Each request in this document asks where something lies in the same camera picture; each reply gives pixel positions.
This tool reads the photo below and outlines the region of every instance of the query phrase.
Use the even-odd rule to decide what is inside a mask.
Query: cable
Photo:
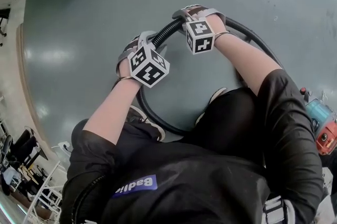
[[[175,19],[174,21],[170,22],[167,26],[165,26],[159,33],[152,39],[152,43],[156,48],[159,48],[164,41],[166,41],[172,34],[178,31],[182,25],[185,23],[185,20],[182,18]],[[280,60],[276,57],[276,55],[272,52],[272,50],[267,46],[267,44],[251,29],[244,26],[243,24],[226,17],[226,26],[233,28],[234,30],[239,31],[240,33],[246,35],[249,39],[253,40],[269,57],[274,59],[277,64],[280,65],[281,68],[284,69]],[[184,136],[188,133],[186,130],[182,130],[176,128],[162,118],[160,118],[149,106],[145,93],[144,93],[144,86],[142,85],[137,93],[137,101],[141,109],[144,111],[146,116],[150,118],[155,124],[161,126],[166,131],[170,131],[171,133]]]
[[[64,144],[63,145],[63,148],[65,149],[65,150],[67,150],[69,153],[71,153],[72,151],[69,151],[68,149],[67,149],[67,146]]]

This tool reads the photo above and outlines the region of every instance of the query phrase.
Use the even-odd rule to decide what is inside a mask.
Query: logo patch
[[[153,174],[151,176],[145,176],[134,180],[125,186],[118,188],[113,194],[112,198],[119,197],[121,195],[129,194],[131,192],[136,192],[140,190],[155,190],[157,189],[157,179],[156,175]]]

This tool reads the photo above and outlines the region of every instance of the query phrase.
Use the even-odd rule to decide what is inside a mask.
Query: sneaker
[[[222,87],[220,88],[219,90],[217,90],[211,97],[210,99],[210,102],[209,102],[209,105],[216,99],[218,98],[219,96],[223,95],[227,93],[227,88],[226,87]],[[197,125],[200,121],[200,119],[204,116],[204,112],[197,118],[197,120],[195,121],[195,125]]]
[[[139,108],[135,106],[130,106],[130,109],[127,113],[125,122],[128,123],[146,123],[150,124],[151,126],[154,126],[159,130],[160,136],[158,137],[158,141],[162,141],[165,139],[165,131],[163,130],[162,127],[158,126],[155,123],[152,123],[146,116],[146,114]]]

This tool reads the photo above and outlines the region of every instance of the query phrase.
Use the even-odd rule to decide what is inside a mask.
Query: backpack strap
[[[288,200],[277,196],[268,200],[263,207],[262,224],[294,224],[295,211]]]

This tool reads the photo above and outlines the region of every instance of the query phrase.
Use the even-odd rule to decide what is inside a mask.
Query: black shirt
[[[73,144],[61,223],[71,222],[74,200],[103,174],[79,210],[81,222],[260,224],[273,191],[291,202],[296,223],[310,223],[323,179],[302,97],[283,70],[266,77],[257,97],[269,133],[266,168],[178,142],[140,149],[121,166],[114,144],[83,131]]]

